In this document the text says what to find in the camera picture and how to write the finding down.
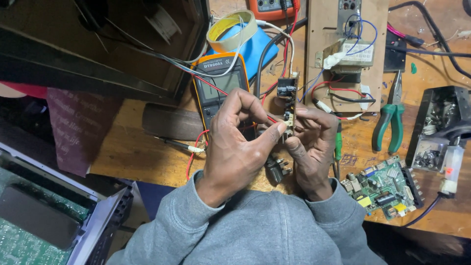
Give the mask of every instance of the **masking tape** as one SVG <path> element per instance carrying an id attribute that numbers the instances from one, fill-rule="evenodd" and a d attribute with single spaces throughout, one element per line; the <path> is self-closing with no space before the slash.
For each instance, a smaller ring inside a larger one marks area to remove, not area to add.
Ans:
<path id="1" fill-rule="evenodd" d="M 247 23 L 247 25 L 235 35 L 225 40 L 218 41 L 217 39 L 226 30 L 228 30 L 232 26 L 240 24 L 239 17 L 242 18 L 242 21 L 244 23 Z M 253 15 L 253 12 L 250 10 L 239 10 L 239 11 L 230 13 L 222 17 L 220 20 L 218 20 L 208 30 L 208 33 L 206 34 L 206 39 L 211 45 L 211 48 L 213 48 L 213 50 L 215 50 L 216 52 L 218 53 L 229 52 L 229 51 L 237 49 L 237 46 L 239 45 L 241 33 L 242 33 L 242 44 L 244 44 L 252 36 L 255 35 L 257 30 L 258 30 L 257 22 L 255 21 L 255 16 Z"/>

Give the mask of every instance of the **hand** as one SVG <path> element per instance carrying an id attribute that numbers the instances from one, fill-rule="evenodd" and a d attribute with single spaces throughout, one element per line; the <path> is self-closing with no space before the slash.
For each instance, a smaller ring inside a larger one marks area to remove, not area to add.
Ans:
<path id="1" fill-rule="evenodd" d="M 260 100 L 235 88 L 211 120 L 203 177 L 195 184 L 196 192 L 208 206 L 218 207 L 245 188 L 286 130 L 284 123 L 276 123 L 257 139 L 247 141 L 237 127 L 248 118 L 258 124 L 268 121 Z"/>
<path id="2" fill-rule="evenodd" d="M 338 124 L 337 117 L 332 114 L 296 104 L 295 136 L 284 142 L 296 162 L 296 180 L 311 201 L 332 196 L 328 174 Z"/>

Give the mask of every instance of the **pink wire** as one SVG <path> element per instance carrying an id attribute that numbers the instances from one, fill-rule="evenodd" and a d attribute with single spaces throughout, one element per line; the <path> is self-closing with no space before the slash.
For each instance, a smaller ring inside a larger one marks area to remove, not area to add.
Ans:
<path id="1" fill-rule="evenodd" d="M 397 31 L 393 26 L 391 26 L 389 24 L 388 24 L 388 30 L 391 31 L 393 34 L 401 37 L 401 38 L 405 38 L 405 36 L 406 36 L 404 33 L 401 33 L 399 31 Z"/>

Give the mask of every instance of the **grey hoodie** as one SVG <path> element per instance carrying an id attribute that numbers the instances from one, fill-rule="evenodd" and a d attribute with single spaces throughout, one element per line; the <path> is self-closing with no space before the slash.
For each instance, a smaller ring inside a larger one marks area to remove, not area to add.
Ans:
<path id="1" fill-rule="evenodd" d="M 195 190 L 202 174 L 165 196 L 155 220 L 106 264 L 386 264 L 366 245 L 365 210 L 336 179 L 325 201 L 244 190 L 211 208 Z"/>

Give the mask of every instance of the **green circuit board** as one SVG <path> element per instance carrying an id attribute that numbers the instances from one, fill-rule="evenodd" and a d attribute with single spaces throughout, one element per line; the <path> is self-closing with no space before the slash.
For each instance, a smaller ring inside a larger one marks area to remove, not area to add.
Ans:
<path id="1" fill-rule="evenodd" d="M 393 156 L 359 174 L 351 174 L 341 184 L 353 199 L 370 215 L 382 209 L 386 218 L 404 216 L 417 209 L 417 189 L 404 176 L 405 161 Z"/>
<path id="2" fill-rule="evenodd" d="M 83 222 L 88 209 L 35 183 L 0 168 L 0 194 L 6 186 L 18 183 L 42 198 L 55 202 L 57 208 Z M 35 235 L 0 218 L 0 265 L 64 265 L 72 250 L 62 251 Z"/>

